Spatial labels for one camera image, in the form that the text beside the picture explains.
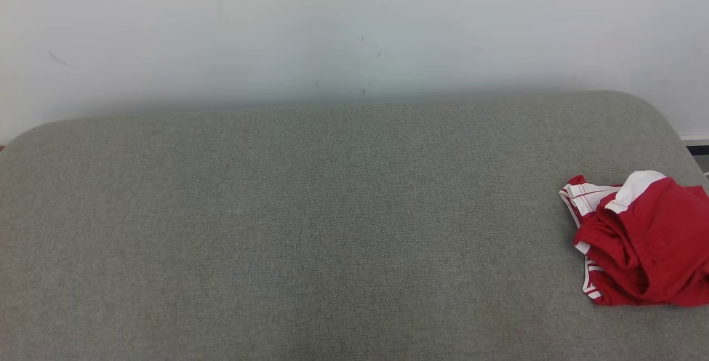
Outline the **red basketball jersey number 23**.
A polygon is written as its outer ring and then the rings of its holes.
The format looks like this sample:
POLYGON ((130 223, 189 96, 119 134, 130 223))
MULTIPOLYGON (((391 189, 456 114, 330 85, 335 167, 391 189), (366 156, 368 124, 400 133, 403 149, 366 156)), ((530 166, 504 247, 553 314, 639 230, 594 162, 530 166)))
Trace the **red basketball jersey number 23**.
MULTIPOLYGON (((559 191, 559 196, 574 219, 577 229, 580 229, 582 223, 595 215, 601 200, 617 193, 619 189, 620 184, 598 186, 588 183, 584 176, 576 176, 559 191)), ((600 265, 588 257, 590 245, 582 241, 574 245, 574 248, 584 257, 582 291, 593 303, 602 305, 604 296, 598 287, 598 282, 601 278, 606 278, 606 273, 600 265)))

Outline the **red shorts with white stripe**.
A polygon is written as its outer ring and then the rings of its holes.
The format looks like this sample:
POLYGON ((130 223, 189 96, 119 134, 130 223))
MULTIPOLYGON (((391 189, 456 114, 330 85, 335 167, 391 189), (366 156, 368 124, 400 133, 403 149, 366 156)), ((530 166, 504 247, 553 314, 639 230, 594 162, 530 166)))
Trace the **red shorts with white stripe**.
POLYGON ((577 229, 603 268, 601 306, 709 305, 709 195, 654 170, 633 172, 577 229))

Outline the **grey fabric sofa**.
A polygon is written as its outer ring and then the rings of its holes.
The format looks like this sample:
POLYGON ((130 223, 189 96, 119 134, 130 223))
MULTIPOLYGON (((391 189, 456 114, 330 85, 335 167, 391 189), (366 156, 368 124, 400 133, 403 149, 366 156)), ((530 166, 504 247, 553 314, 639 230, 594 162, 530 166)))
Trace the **grey fabric sofa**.
POLYGON ((558 192, 709 182, 620 92, 84 118, 0 151, 0 361, 709 361, 598 307, 558 192))

